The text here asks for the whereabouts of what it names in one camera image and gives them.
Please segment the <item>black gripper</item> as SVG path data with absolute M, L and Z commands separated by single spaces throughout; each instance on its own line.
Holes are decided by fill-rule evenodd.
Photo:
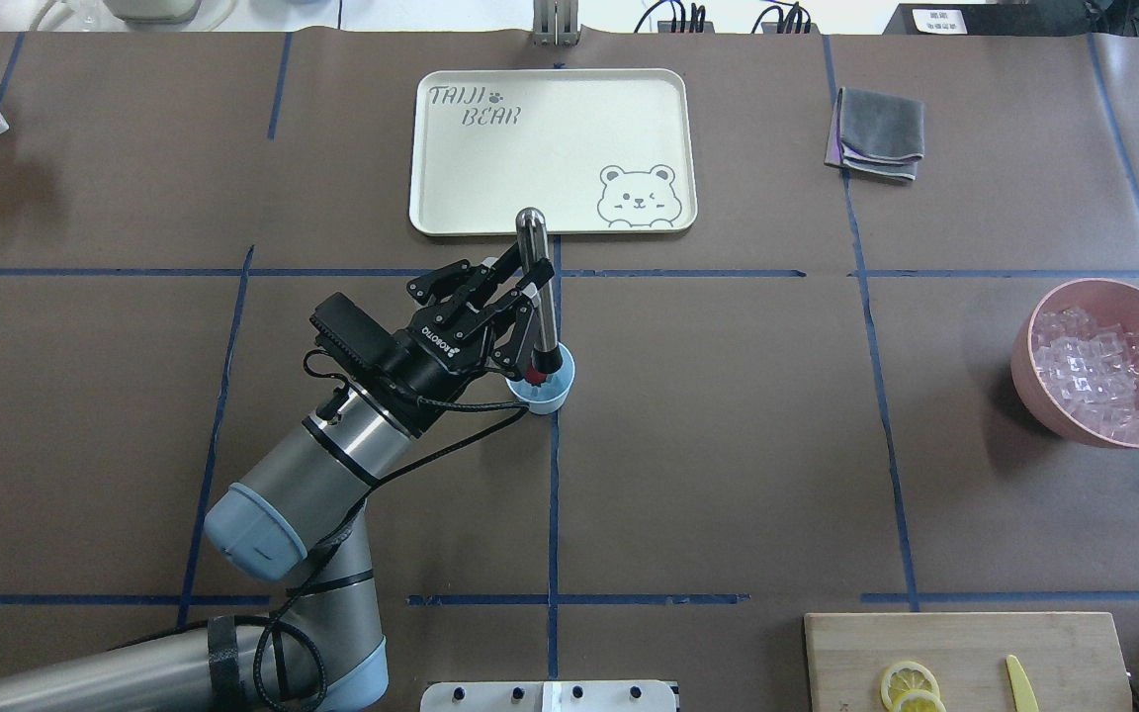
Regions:
M 515 409 L 514 401 L 461 404 L 460 396 L 486 375 L 491 351 L 492 365 L 506 379 L 525 380 L 552 276 L 550 257 L 535 257 L 526 269 L 518 253 L 505 252 L 480 263 L 458 260 L 408 281 L 405 290 L 419 310 L 394 333 L 393 355 L 382 362 L 394 402 L 412 422 L 435 422 L 446 411 Z M 516 298 L 509 310 L 494 311 L 510 292 L 525 297 Z M 509 338 L 494 344 L 510 324 Z

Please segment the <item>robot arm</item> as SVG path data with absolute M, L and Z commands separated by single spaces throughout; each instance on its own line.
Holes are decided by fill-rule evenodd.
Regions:
M 364 532 L 368 499 L 405 474 L 408 447 L 495 373 L 556 371 L 551 257 L 510 248 L 407 283 L 411 321 L 388 332 L 351 298 L 316 306 L 316 352 L 336 388 L 204 521 L 246 576 L 284 581 L 279 608 L 219 616 L 95 657 L 1 677 L 0 711 L 334 711 L 388 685 L 386 637 Z

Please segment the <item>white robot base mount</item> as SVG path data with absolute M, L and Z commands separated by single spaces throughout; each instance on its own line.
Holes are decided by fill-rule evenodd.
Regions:
M 658 679 L 443 681 L 420 711 L 679 711 L 677 684 Z

